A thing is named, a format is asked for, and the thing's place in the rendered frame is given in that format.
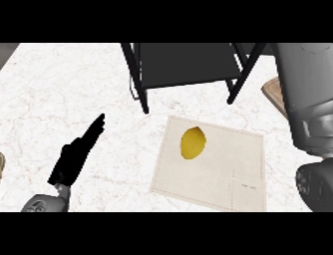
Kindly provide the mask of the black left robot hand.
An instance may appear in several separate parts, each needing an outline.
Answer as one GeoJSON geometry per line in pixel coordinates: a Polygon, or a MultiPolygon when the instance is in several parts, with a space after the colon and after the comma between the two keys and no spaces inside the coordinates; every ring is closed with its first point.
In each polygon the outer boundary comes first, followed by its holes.
{"type": "Polygon", "coordinates": [[[70,186],[79,175],[90,150],[103,132],[104,115],[98,115],[91,122],[81,137],[62,146],[60,156],[56,161],[47,182],[51,185],[70,186]]]}

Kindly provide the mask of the yellow bell pepper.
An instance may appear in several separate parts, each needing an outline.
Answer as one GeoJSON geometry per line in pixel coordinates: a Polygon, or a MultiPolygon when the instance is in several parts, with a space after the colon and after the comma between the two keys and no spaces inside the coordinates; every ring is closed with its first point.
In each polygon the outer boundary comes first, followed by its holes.
{"type": "Polygon", "coordinates": [[[205,136],[199,127],[189,128],[180,137],[180,155],[184,159],[193,159],[202,152],[205,136]]]}

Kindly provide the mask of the beige placemat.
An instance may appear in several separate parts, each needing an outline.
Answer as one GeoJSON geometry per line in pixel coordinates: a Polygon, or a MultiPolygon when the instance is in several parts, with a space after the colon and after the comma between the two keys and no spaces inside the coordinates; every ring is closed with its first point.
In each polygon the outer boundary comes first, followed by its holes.
{"type": "Polygon", "coordinates": [[[150,191],[221,211],[264,211],[263,136],[168,117],[150,191]],[[189,128],[205,137],[193,159],[178,145],[189,128]]]}

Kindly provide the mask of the black tiered shelf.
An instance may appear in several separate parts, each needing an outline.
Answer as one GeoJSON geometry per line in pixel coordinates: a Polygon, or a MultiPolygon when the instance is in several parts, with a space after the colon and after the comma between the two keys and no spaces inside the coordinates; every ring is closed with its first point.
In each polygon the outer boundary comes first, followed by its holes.
{"type": "Polygon", "coordinates": [[[149,89],[217,81],[226,82],[230,105],[258,56],[272,56],[266,43],[122,43],[121,49],[144,114],[149,89]]]}

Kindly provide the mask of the wooden cutting board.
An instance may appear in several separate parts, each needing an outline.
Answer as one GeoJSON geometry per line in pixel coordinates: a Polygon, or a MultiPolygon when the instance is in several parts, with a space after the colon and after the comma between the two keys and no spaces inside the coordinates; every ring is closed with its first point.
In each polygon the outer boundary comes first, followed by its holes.
{"type": "Polygon", "coordinates": [[[280,85],[277,78],[270,79],[261,86],[260,91],[263,95],[266,96],[269,102],[277,109],[279,113],[283,115],[285,118],[288,118],[286,110],[283,107],[283,98],[280,93],[280,85]]]}

